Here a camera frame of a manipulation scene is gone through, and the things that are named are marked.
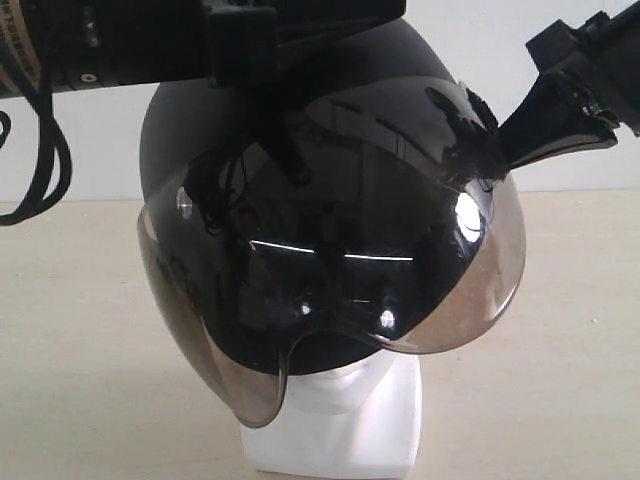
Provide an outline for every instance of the helmet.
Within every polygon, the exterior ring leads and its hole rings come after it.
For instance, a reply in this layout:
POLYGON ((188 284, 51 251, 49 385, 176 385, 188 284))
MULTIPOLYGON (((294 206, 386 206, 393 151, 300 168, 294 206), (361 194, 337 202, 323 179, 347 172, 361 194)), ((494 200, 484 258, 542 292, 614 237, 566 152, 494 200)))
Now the helmet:
POLYGON ((487 332, 525 263, 496 122, 403 20, 257 87, 161 85, 139 237, 194 369, 253 428, 288 375, 487 332))

